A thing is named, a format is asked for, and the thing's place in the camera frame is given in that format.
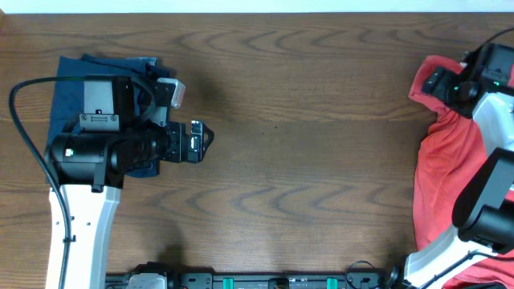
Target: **red fabric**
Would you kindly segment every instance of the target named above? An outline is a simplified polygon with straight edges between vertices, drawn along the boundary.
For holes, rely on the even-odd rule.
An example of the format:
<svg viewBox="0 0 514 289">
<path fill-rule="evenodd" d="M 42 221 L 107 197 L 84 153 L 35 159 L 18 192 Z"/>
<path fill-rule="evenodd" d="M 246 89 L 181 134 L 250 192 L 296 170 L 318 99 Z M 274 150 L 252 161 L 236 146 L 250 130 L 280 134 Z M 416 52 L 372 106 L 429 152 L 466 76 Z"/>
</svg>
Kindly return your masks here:
<svg viewBox="0 0 514 289">
<path fill-rule="evenodd" d="M 434 241 L 451 224 L 455 200 L 487 159 L 475 122 L 421 92 L 423 81 L 437 66 L 455 72 L 462 70 L 454 60 L 429 56 L 419 68 L 410 88 L 409 97 L 412 100 L 437 113 L 437 121 L 428 128 L 428 136 L 421 143 L 414 178 L 413 215 L 419 250 Z M 514 192 L 509 192 L 508 199 L 514 201 Z M 514 257 L 514 252 L 506 256 Z M 444 287 L 459 288 L 465 283 L 490 282 L 514 287 L 514 263 L 483 260 L 448 281 Z"/>
</svg>

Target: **wooden table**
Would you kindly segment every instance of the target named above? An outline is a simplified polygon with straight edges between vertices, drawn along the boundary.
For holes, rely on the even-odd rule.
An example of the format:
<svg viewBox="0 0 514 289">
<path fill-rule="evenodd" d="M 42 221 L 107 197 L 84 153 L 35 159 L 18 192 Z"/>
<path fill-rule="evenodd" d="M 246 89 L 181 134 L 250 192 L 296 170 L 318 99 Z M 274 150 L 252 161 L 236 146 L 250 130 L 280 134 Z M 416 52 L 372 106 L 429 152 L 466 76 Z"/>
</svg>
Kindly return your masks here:
<svg viewBox="0 0 514 289">
<path fill-rule="evenodd" d="M 200 165 L 125 179 L 109 271 L 139 263 L 216 271 L 386 267 L 415 250 L 419 143 L 434 115 L 410 101 L 427 55 L 457 58 L 511 14 L 9 15 L 0 32 L 0 287 L 40 288 L 48 185 L 14 129 L 10 89 L 59 56 L 157 56 L 187 86 L 174 120 L 216 133 Z M 24 89 L 43 151 L 53 84 Z"/>
</svg>

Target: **blue cloth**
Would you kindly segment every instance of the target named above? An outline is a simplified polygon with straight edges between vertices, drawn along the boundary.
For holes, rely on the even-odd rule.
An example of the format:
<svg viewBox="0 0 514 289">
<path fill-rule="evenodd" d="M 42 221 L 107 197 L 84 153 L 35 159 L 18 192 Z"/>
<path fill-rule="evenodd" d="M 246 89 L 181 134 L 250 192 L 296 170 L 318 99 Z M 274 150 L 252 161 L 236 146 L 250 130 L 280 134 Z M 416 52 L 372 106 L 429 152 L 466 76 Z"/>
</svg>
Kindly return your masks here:
<svg viewBox="0 0 514 289">
<path fill-rule="evenodd" d="M 131 59 L 102 59 L 84 55 L 81 59 L 62 57 L 59 60 L 57 76 L 86 75 L 145 75 L 151 78 L 169 77 L 169 71 L 157 66 L 157 59 L 150 57 Z M 138 99 L 141 92 L 134 88 L 136 114 L 139 114 Z M 64 125 L 77 113 L 84 112 L 84 82 L 58 81 L 55 83 L 54 98 L 51 103 L 50 129 L 48 130 L 49 145 L 63 131 Z M 76 125 L 73 132 L 79 132 Z M 148 168 L 132 169 L 126 173 L 131 177 L 155 177 L 158 175 L 157 161 Z"/>
</svg>

